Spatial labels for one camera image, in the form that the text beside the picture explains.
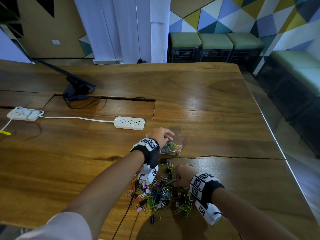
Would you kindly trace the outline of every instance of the power strip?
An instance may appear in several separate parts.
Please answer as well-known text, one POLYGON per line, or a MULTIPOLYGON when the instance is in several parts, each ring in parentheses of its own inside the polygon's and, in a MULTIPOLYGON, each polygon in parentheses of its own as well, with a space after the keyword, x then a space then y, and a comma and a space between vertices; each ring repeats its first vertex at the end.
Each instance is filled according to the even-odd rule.
POLYGON ((23 107, 16 107, 10 111, 7 117, 11 120, 25 120, 25 121, 36 121, 39 117, 47 119, 82 119, 90 120, 96 122, 107 122, 113 123, 116 128, 138 130, 141 131, 144 128, 145 121, 141 118, 131 118, 131 117, 116 117, 114 121, 105 120, 94 120, 81 117, 45 117, 42 116, 44 112, 42 110, 27 109, 23 107))

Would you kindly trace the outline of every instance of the wristband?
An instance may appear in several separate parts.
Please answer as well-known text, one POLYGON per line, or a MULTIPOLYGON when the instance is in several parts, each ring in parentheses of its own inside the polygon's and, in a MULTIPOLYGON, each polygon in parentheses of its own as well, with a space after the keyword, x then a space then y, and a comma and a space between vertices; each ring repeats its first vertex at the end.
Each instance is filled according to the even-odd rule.
POLYGON ((150 168, 155 168, 158 165, 158 151, 160 146, 157 141, 149 138, 144 138, 133 146, 130 152, 139 150, 144 155, 144 163, 150 165, 150 168))
POLYGON ((219 180, 209 173, 198 173, 191 180, 190 193, 196 197, 202 205, 212 204, 212 193, 217 188, 224 188, 219 180))

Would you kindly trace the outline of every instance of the white sleeve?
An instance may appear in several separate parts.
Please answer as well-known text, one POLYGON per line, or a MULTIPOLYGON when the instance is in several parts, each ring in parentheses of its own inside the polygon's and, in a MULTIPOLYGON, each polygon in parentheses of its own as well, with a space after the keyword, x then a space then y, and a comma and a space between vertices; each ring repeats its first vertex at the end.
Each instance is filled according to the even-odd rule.
POLYGON ((92 240, 86 220, 78 213, 63 212, 55 215, 48 223, 16 240, 92 240))

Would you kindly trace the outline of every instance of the human hand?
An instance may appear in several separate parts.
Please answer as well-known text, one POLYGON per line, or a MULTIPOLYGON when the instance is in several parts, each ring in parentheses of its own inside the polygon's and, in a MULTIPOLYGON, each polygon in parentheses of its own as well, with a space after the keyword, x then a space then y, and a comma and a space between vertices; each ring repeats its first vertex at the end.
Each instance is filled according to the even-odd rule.
POLYGON ((160 149, 162 149, 168 141, 173 140, 173 136, 174 133, 171 130, 160 127, 153 129, 149 138, 158 142, 160 149))
POLYGON ((174 187, 183 187, 190 190, 191 180, 197 173, 193 167, 186 163, 176 166, 172 171, 172 177, 178 179, 178 181, 174 183, 174 187))

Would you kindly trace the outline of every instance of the person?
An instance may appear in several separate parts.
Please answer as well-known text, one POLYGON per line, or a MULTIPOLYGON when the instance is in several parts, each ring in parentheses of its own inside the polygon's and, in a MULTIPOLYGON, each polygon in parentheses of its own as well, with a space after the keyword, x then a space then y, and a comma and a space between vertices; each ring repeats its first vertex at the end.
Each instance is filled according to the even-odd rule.
MULTIPOLYGON (((157 128, 149 138, 158 144, 158 152, 168 141, 172 141, 173 136, 174 133, 169 129, 157 128)), ((62 213, 52 217, 45 226, 23 234, 17 240, 97 240, 111 208, 145 160, 145 152, 131 150, 128 155, 91 181, 62 213)), ((189 190, 190 183, 198 172, 190 165, 181 164, 174 168, 172 174, 179 179, 174 186, 189 190)), ((223 186, 213 190, 210 200, 244 239, 298 239, 272 218, 223 186)))

